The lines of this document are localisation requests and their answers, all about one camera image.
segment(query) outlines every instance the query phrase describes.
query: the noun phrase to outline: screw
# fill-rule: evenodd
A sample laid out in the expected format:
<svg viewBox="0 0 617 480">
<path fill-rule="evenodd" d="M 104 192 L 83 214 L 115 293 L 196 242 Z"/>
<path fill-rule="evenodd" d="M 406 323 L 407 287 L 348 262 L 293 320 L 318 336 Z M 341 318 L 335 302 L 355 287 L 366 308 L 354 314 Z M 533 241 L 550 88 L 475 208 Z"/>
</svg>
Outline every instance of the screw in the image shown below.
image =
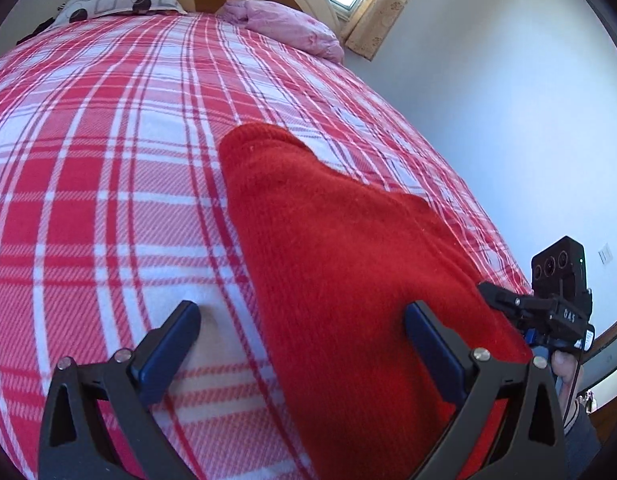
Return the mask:
<svg viewBox="0 0 617 480">
<path fill-rule="evenodd" d="M 115 352 L 115 354 L 113 355 L 113 358 L 118 363 L 125 363 L 126 361 L 130 359 L 132 355 L 133 355 L 133 352 L 131 352 L 128 348 L 120 348 L 119 350 Z"/>
<path fill-rule="evenodd" d="M 60 370 L 66 370 L 71 365 L 70 357 L 63 357 L 58 361 L 58 368 Z"/>
<path fill-rule="evenodd" d="M 535 357 L 533 357 L 533 364 L 540 370 L 543 370 L 548 366 L 548 361 L 546 361 L 546 358 L 542 357 L 541 355 L 536 355 Z"/>
<path fill-rule="evenodd" d="M 491 353 L 486 348 L 476 348 L 473 350 L 473 357 L 482 363 L 490 361 Z"/>
</svg>

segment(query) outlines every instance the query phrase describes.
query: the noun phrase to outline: patterned pillow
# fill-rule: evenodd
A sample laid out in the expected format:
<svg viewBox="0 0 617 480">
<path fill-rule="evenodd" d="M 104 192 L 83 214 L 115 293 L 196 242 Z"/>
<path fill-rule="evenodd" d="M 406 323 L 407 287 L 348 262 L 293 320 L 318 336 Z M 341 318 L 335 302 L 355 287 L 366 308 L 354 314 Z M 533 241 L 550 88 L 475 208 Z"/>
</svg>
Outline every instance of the patterned pillow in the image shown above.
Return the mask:
<svg viewBox="0 0 617 480">
<path fill-rule="evenodd" d="M 69 0 L 52 26 L 83 22 L 109 14 L 154 14 L 168 11 L 186 14 L 177 0 Z"/>
</svg>

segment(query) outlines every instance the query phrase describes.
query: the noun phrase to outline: gray sleeve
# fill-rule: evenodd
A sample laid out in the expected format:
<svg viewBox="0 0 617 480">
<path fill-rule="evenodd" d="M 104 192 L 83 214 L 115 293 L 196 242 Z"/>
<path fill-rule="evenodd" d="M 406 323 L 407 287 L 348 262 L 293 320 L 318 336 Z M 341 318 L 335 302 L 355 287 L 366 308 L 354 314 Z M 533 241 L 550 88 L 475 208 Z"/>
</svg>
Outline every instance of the gray sleeve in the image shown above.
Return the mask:
<svg viewBox="0 0 617 480">
<path fill-rule="evenodd" d="M 579 410 L 575 423 L 565 436 L 567 480 L 577 480 L 601 449 L 597 432 L 585 409 Z"/>
</svg>

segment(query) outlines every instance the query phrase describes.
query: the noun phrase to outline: beige curtain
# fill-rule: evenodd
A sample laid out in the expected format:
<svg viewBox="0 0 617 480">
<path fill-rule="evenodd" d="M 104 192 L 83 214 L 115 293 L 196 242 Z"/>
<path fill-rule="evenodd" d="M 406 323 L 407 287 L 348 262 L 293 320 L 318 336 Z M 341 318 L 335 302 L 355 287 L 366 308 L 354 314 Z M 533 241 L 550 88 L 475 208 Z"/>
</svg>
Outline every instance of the beige curtain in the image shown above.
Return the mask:
<svg viewBox="0 0 617 480">
<path fill-rule="evenodd" d="M 372 60 L 408 0 L 363 0 L 341 38 L 353 52 Z"/>
</svg>

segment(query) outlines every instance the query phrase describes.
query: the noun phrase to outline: person's arm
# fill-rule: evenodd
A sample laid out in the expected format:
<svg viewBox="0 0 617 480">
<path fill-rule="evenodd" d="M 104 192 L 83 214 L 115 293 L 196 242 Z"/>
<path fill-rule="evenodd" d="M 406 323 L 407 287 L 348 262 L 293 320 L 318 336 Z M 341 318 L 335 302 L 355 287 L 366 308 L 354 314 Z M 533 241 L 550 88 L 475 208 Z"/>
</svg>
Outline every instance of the person's arm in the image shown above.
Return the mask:
<svg viewBox="0 0 617 480">
<path fill-rule="evenodd" d="M 597 432 L 591 420 L 588 418 L 586 409 L 575 399 L 568 404 L 568 397 L 573 386 L 577 360 L 570 354 L 555 352 L 552 358 L 553 372 L 562 378 L 563 387 L 559 394 L 559 406 L 563 414 L 568 411 L 563 432 L 566 446 L 567 480 L 576 480 L 589 466 L 592 459 L 597 455 L 601 445 L 597 438 Z M 579 385 L 583 379 L 583 370 L 579 371 L 575 392 L 579 391 Z"/>
</svg>

